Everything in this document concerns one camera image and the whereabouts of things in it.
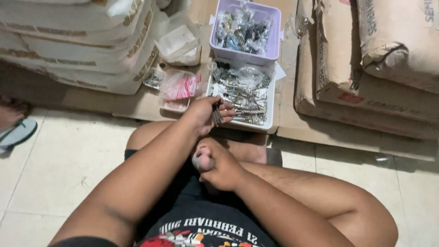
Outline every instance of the flip-flop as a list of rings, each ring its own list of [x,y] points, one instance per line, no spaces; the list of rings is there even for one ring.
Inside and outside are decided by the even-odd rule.
[[[37,122],[33,118],[18,121],[13,127],[0,133],[0,154],[10,152],[16,145],[27,141],[36,131]]]
[[[282,152],[279,149],[267,148],[267,165],[275,167],[283,167]]]

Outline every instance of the tile floor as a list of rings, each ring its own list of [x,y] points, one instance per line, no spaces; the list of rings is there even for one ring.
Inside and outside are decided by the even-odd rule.
[[[123,161],[140,123],[37,109],[39,128],[0,157],[1,246],[46,246],[72,210]],[[398,247],[439,246],[439,165],[275,138],[284,166],[349,181],[374,194],[399,227]]]

